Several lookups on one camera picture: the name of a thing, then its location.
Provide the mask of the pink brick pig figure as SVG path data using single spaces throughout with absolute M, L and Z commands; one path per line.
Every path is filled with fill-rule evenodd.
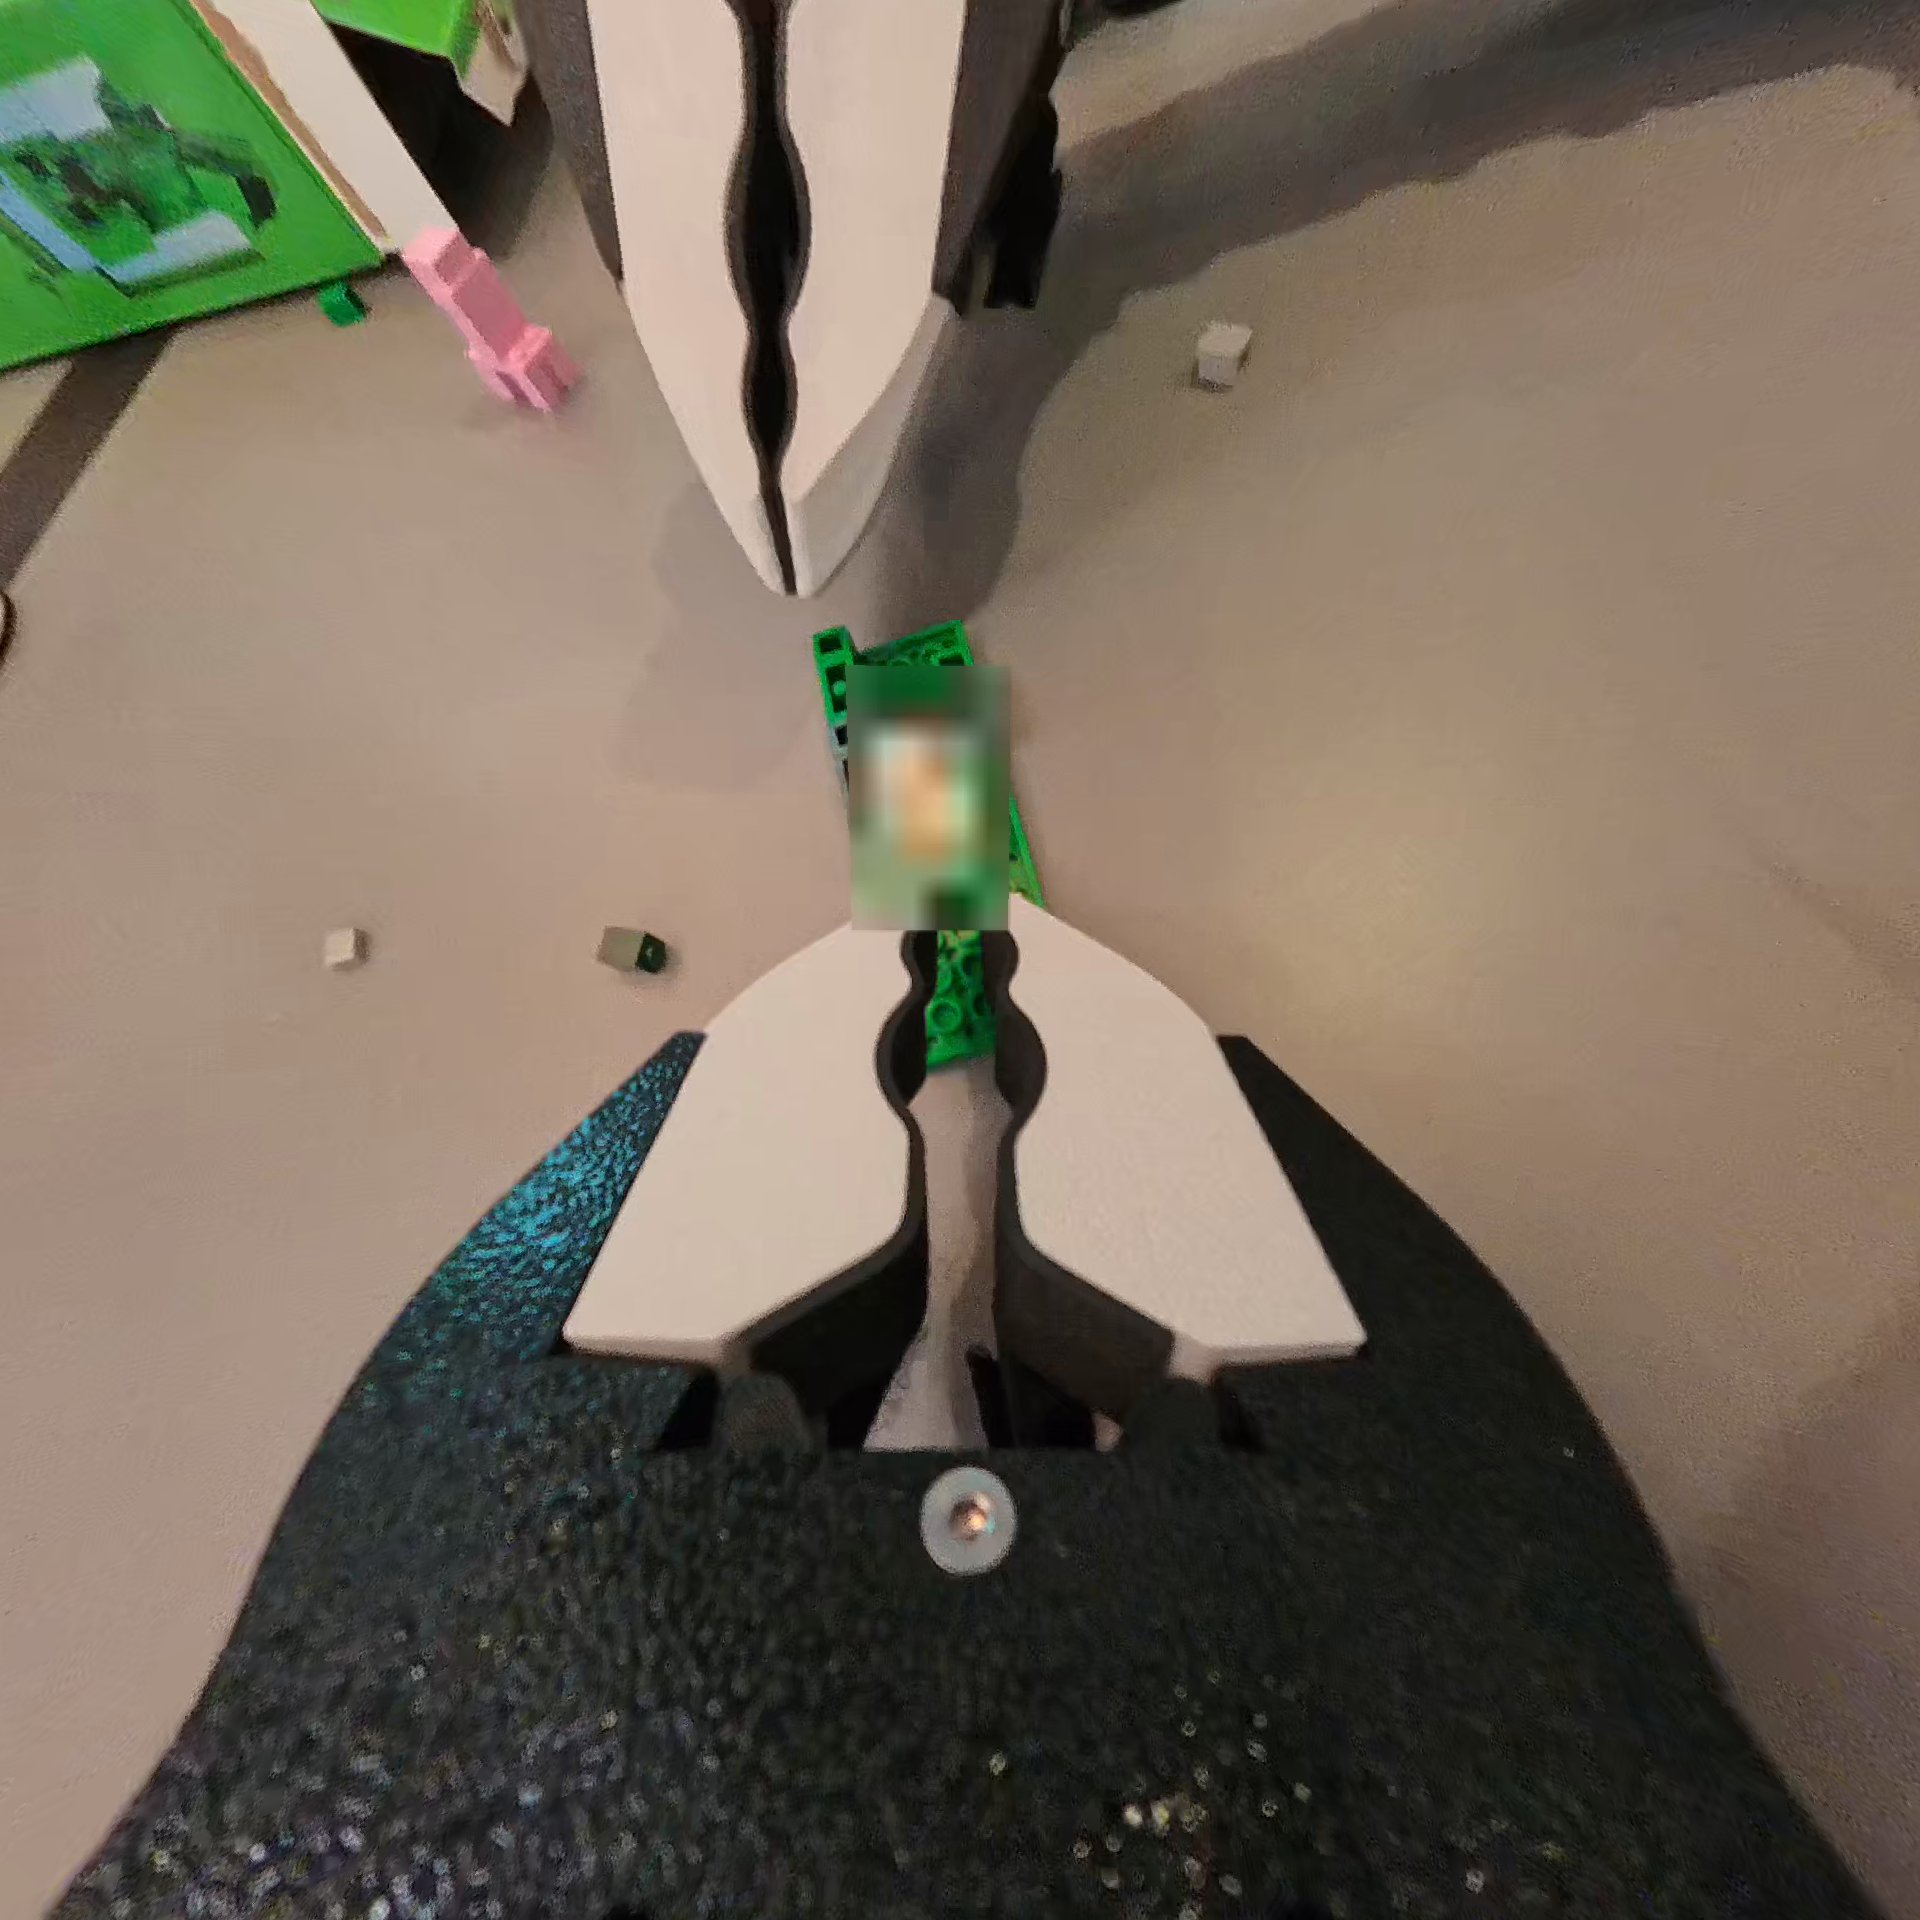
M 559 335 L 521 310 L 488 251 L 451 225 L 428 225 L 401 260 L 458 329 L 492 396 L 544 416 L 562 407 L 580 371 Z

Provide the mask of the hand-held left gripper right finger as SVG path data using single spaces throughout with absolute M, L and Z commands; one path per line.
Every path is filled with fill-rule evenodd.
M 993 934 L 993 1327 L 1015 1422 L 1129 1422 L 1166 1382 L 1367 1341 L 1209 1023 L 1056 916 Z

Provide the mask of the green toy set box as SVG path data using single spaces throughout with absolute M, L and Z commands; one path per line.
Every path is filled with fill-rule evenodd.
M 6 371 L 346 280 L 451 224 L 320 5 L 3 5 Z

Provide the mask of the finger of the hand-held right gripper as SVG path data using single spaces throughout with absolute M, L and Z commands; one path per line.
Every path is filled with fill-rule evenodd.
M 873 516 L 948 303 L 932 291 L 962 3 L 798 3 L 785 125 L 808 245 L 785 340 L 783 457 L 798 595 L 822 591 Z
M 747 49 L 720 3 L 590 3 L 619 284 L 658 391 L 731 537 L 772 589 L 752 440 L 750 317 L 731 263 Z

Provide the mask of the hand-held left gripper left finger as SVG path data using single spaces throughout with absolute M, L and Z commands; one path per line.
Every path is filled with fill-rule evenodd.
M 562 1336 L 879 1401 L 929 1310 L 929 936 L 836 927 L 706 1027 Z

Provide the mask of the green studded baseplate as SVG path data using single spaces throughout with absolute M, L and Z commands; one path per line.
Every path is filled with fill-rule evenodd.
M 1044 902 L 1012 790 L 1006 676 L 955 619 L 867 649 L 831 625 L 810 651 L 848 797 L 855 916 L 937 932 L 929 1062 L 984 1057 L 994 1013 L 976 911 Z

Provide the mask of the green cardboard box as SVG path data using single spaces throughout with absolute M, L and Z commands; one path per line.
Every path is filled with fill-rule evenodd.
M 511 128 L 530 60 L 514 3 L 313 3 L 336 30 L 441 60 L 462 94 Z

